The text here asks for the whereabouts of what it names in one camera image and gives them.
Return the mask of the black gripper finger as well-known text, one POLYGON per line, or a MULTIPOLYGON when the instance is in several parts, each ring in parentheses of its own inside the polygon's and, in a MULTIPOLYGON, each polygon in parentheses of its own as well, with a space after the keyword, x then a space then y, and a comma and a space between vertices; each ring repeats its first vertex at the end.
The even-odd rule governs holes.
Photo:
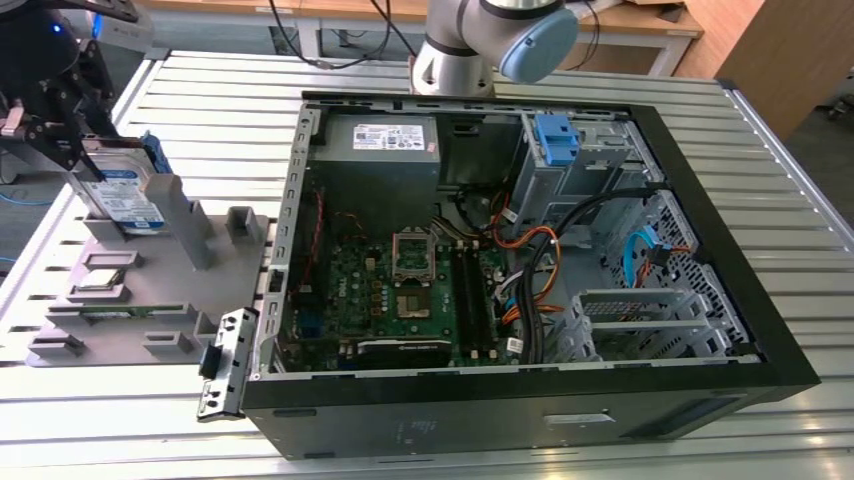
POLYGON ((100 45, 95 40, 73 39, 72 53, 73 61, 63 72, 63 123, 76 141, 114 137, 118 130, 111 109, 116 94, 100 45))
POLYGON ((24 105, 16 100, 11 108, 1 107, 1 146, 40 169, 100 182, 104 175, 88 154, 87 142, 103 137, 72 138, 63 123, 63 88, 41 86, 39 102, 24 105))

